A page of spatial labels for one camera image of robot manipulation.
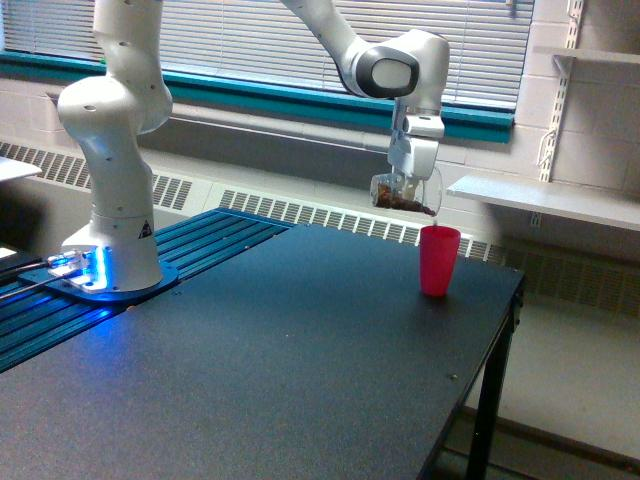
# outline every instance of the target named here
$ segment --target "window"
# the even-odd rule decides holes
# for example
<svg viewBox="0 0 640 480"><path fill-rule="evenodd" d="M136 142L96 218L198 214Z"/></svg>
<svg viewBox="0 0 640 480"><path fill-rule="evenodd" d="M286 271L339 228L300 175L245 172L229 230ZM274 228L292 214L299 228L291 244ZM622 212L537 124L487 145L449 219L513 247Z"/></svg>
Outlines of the window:
<svg viewBox="0 0 640 480"><path fill-rule="evenodd" d="M371 42L411 28L443 35L452 47L445 101L514 110L533 1L336 0L336 5ZM2 5L7 50L102 57L91 33L93 1L2 0ZM167 70L344 91L331 58L277 0L165 0L164 5L161 57Z"/></svg>
<svg viewBox="0 0 640 480"><path fill-rule="evenodd" d="M4 22L2 17L2 2L0 2L0 51L4 50Z"/></svg>

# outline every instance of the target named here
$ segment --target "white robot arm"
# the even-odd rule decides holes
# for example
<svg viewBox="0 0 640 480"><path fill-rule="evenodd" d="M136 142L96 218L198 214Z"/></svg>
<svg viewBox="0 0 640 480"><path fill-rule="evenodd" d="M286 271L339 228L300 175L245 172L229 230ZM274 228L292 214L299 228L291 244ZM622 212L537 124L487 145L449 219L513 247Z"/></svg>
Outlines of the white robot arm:
<svg viewBox="0 0 640 480"><path fill-rule="evenodd" d="M152 174L136 140L171 113L159 61L161 16L157 0L96 0L93 29L107 74L74 83L58 101L60 119L80 144L91 174L90 223L63 244L89 252L87 275L71 280L87 293L142 290L162 279L153 238Z"/></svg>
<svg viewBox="0 0 640 480"><path fill-rule="evenodd" d="M413 200L417 184L431 177L444 134L440 108L448 43L412 30L371 45L356 35L332 0L281 1L334 58L349 91L396 99L388 157L394 173L387 183L400 201L387 195L389 204L378 205L413 208L416 202L402 200ZM159 62L162 4L96 0L94 34L105 53L107 74L67 87L58 102L62 123L80 144L92 179L91 220L63 244L88 253L86 274L70 280L87 293L143 290L163 278L153 238L152 176L136 141L171 113ZM52 273L65 275L68 267Z"/></svg>
<svg viewBox="0 0 640 480"><path fill-rule="evenodd" d="M406 200L412 200L418 183L431 177L439 140L444 136L440 110L449 70L448 42L411 30L371 45L353 31L333 0L281 2L322 43L347 90L359 96L395 99L388 161L399 174L395 188ZM374 178L374 203L381 200L378 186ZM411 202L393 204L400 209L403 205Z"/></svg>

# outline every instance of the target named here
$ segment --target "warning label sticker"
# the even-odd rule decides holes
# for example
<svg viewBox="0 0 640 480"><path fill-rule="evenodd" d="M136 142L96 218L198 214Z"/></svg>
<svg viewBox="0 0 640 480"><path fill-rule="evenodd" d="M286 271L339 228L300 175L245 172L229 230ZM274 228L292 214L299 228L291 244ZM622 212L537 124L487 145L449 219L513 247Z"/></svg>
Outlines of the warning label sticker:
<svg viewBox="0 0 640 480"><path fill-rule="evenodd" d="M153 230L151 229L151 225L149 225L149 221L145 220L144 226L142 227L142 231L140 232L140 236L138 237L138 240L150 237L151 235L153 235Z"/></svg>

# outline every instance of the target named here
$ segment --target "window sill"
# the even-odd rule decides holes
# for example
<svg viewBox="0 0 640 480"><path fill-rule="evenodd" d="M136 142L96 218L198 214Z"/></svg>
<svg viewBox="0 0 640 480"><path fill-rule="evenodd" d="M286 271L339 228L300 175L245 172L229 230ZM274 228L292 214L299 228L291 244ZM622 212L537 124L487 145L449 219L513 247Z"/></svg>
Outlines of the window sill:
<svg viewBox="0 0 640 480"><path fill-rule="evenodd" d="M29 79L77 81L103 75L99 62L46 55L0 52L0 73ZM227 105L324 121L389 128L393 102L317 90L165 71L164 80L177 101ZM446 136L508 143L513 113L444 106Z"/></svg>

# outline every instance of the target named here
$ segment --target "red plastic cup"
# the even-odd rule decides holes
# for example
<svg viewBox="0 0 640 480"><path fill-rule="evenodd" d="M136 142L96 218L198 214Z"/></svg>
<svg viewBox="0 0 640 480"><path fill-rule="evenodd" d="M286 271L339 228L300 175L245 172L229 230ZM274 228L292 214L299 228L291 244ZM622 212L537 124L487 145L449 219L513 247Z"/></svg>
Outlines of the red plastic cup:
<svg viewBox="0 0 640 480"><path fill-rule="evenodd" d="M447 294L456 264L460 232L448 227L420 230L420 290L430 297Z"/></svg>

